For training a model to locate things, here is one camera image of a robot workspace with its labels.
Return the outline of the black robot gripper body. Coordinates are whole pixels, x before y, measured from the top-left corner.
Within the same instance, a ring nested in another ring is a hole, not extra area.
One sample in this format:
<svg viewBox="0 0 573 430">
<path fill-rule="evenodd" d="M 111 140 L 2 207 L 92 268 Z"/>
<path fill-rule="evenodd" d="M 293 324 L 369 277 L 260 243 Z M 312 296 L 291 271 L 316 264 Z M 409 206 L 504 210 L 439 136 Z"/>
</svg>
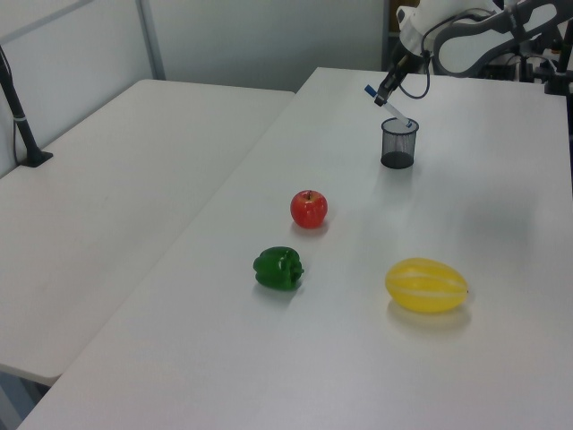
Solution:
<svg viewBox="0 0 573 430">
<path fill-rule="evenodd" d="M 408 74 L 410 55 L 401 55 L 398 60 L 390 67 L 390 70 L 383 81 L 383 89 L 388 86 L 395 84 L 397 88 L 400 86 L 402 81 L 406 78 Z"/>
</svg>

